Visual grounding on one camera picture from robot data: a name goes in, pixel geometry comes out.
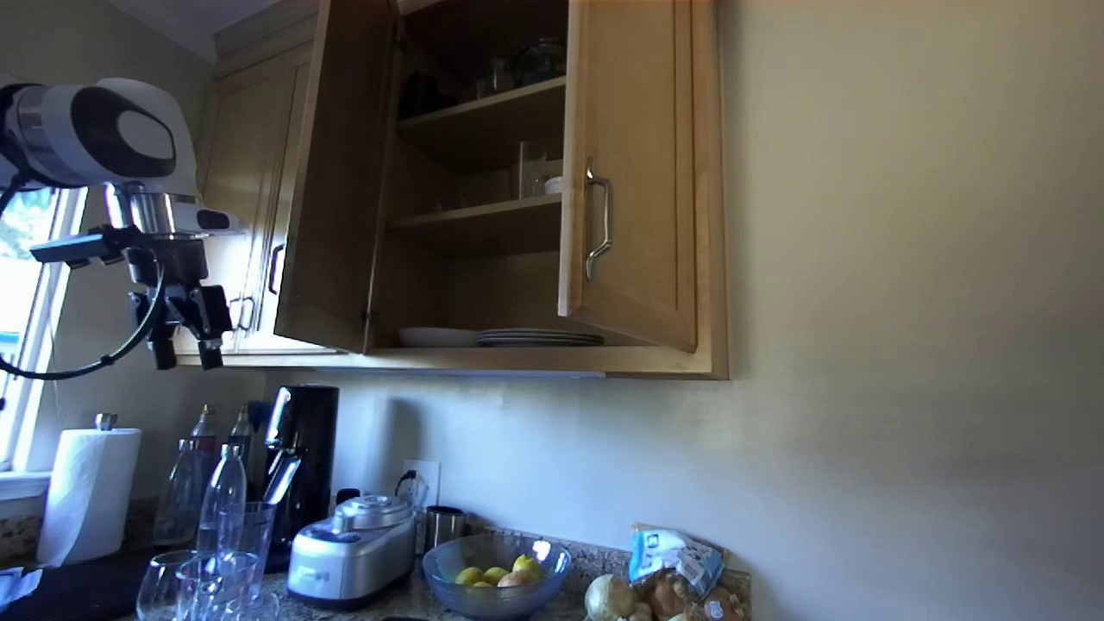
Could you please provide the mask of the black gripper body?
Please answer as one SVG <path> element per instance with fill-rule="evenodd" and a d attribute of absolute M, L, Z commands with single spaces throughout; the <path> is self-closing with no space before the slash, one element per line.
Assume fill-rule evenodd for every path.
<path fill-rule="evenodd" d="M 224 291 L 207 278 L 207 252 L 193 234 L 144 234 L 136 249 L 136 278 L 155 307 L 155 333 L 186 328 L 221 339 L 231 328 Z"/>

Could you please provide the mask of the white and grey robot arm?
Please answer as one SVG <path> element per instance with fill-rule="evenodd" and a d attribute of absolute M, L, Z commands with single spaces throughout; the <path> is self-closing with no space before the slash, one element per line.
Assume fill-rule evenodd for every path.
<path fill-rule="evenodd" d="M 231 226 L 201 201 L 196 149 L 172 93 L 141 79 L 3 83 L 0 85 L 3 201 L 32 188 L 106 188 L 106 221 L 32 246 L 37 261 L 84 268 L 123 261 L 136 332 L 80 368 L 18 368 L 25 379 L 77 379 L 148 345 L 157 368 L 177 366 L 177 332 L 188 332 L 201 366 L 224 362 L 226 295 L 210 282 L 202 240 Z"/>

